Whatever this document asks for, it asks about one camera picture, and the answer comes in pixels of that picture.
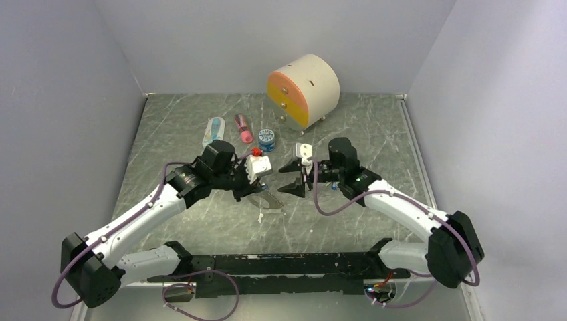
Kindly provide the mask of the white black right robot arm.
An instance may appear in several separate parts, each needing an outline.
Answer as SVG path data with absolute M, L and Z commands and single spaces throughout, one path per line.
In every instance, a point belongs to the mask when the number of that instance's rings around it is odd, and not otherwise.
M 300 174 L 279 191 L 304 198 L 306 190 L 311 190 L 321 215 L 337 215 L 359 204 L 394 219 L 421 240 L 385 241 L 368 258 L 368 270 L 373 276 L 383 278 L 394 269 L 404 269 L 428 273 L 448 288 L 462 283 L 473 287 L 480 284 L 478 265 L 485 254 L 469 216 L 461 211 L 449 214 L 435 209 L 396 189 L 360 164 L 348 138 L 332 139 L 326 160 L 316 159 L 312 145 L 297 143 L 292 158 L 279 171 Z M 318 200 L 321 183 L 336 183 L 348 202 L 335 210 L 323 210 Z

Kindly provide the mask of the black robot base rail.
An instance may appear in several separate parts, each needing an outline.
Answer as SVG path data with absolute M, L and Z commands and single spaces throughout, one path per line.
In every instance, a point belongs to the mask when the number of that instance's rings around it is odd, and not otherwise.
M 378 242 L 367 252 L 194 255 L 169 275 L 150 283 L 190 282 L 197 298 L 241 295 L 340 292 L 362 294 L 367 287 L 384 287 L 407 279 L 408 270 L 390 269 L 378 256 Z

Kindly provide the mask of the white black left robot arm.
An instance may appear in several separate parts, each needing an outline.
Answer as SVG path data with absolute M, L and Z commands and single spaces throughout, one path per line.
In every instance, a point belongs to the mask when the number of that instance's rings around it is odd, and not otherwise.
M 237 156 L 232 144 L 215 140 L 191 162 L 165 164 L 158 186 L 143 200 L 111 223 L 85 237 L 72 233 L 62 241 L 61 272 L 52 290 L 57 308 L 73 303 L 58 301 L 67 282 L 83 302 L 94 308 L 120 288 L 154 276 L 185 280 L 193 272 L 193 256 L 177 241 L 149 251 L 130 248 L 171 217 L 182 213 L 212 191 L 231 191 L 236 201 L 259 193 L 261 178 L 273 171 L 269 157 L 260 151 Z

